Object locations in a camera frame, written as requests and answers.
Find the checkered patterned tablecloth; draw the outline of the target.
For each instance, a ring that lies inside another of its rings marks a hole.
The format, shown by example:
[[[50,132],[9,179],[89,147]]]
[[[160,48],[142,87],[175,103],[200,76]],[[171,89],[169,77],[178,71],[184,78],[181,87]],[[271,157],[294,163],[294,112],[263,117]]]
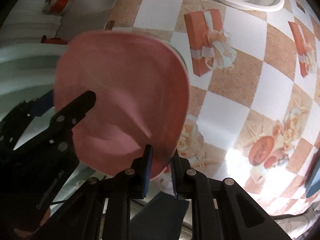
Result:
[[[273,216],[319,200],[305,188],[319,149],[319,20],[306,0],[284,0],[276,12],[116,0],[108,19],[184,58],[190,104],[178,151],[193,168],[235,179]]]

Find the pink plastic plate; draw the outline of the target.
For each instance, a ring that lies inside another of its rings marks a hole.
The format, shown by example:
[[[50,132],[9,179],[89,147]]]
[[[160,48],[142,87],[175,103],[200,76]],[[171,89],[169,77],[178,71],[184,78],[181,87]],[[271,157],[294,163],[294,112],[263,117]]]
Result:
[[[95,105],[73,128],[79,160],[114,176],[151,145],[151,178],[159,177],[176,150],[189,105],[188,72],[176,51],[138,33],[82,33],[58,60],[55,109],[88,90],[96,94]]]

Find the blue plastic plate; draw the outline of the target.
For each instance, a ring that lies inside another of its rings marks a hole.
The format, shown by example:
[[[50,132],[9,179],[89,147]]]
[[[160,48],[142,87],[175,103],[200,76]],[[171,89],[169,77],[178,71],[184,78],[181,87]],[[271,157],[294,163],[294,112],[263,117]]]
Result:
[[[312,174],[310,179],[308,180],[306,186],[306,198],[310,198],[317,191],[319,191],[319,170],[316,173]]]

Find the red round container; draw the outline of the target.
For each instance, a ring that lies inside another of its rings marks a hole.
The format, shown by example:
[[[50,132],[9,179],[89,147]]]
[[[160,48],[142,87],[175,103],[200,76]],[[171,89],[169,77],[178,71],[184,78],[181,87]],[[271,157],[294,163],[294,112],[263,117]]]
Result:
[[[46,15],[61,16],[70,9],[71,5],[71,0],[46,0],[43,13]]]

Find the green plastic plate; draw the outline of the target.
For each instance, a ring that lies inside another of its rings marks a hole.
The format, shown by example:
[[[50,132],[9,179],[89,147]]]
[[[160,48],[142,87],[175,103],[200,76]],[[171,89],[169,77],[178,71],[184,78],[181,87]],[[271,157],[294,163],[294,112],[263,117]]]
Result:
[[[176,51],[176,53],[179,55],[179,57],[181,58],[183,64],[184,64],[184,67],[186,69],[186,71],[188,72],[188,65],[184,59],[184,57],[182,56],[182,54],[174,47],[174,46],[171,46],[173,48],[174,51]]]

